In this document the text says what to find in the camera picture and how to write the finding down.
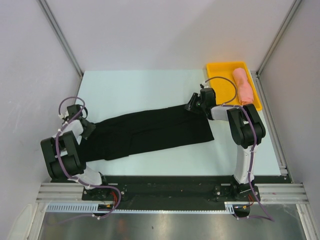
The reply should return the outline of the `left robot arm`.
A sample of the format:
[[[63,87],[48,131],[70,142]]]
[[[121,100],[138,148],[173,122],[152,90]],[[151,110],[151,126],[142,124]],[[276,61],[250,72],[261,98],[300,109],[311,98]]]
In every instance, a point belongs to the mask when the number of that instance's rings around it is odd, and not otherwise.
[[[83,116],[88,110],[80,104],[67,107],[61,129],[55,135],[40,142],[42,154],[49,176],[52,180],[69,180],[93,189],[100,200],[110,196],[111,188],[104,184],[102,175],[87,166],[80,157],[80,143],[87,140],[96,128],[94,123]]]

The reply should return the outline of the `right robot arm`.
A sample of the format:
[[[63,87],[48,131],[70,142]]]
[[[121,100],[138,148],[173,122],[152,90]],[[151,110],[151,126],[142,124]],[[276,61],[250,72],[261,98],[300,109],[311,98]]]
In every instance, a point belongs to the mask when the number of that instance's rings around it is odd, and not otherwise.
[[[256,107],[247,105],[216,104],[216,94],[212,88],[203,88],[194,92],[184,107],[195,114],[204,114],[213,121],[226,121],[231,137],[237,145],[236,167],[233,177],[237,182],[230,188],[231,196],[242,201],[249,194],[246,185],[253,185],[255,154],[258,145],[266,136],[265,126]]]

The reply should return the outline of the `black t-shirt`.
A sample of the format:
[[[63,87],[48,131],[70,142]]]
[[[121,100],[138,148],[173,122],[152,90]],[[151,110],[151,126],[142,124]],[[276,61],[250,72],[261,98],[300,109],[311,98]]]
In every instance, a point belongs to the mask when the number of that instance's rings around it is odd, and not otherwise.
[[[85,162],[110,161],[214,140],[206,116],[190,112],[183,105],[129,113],[95,126],[78,148],[78,156]]]

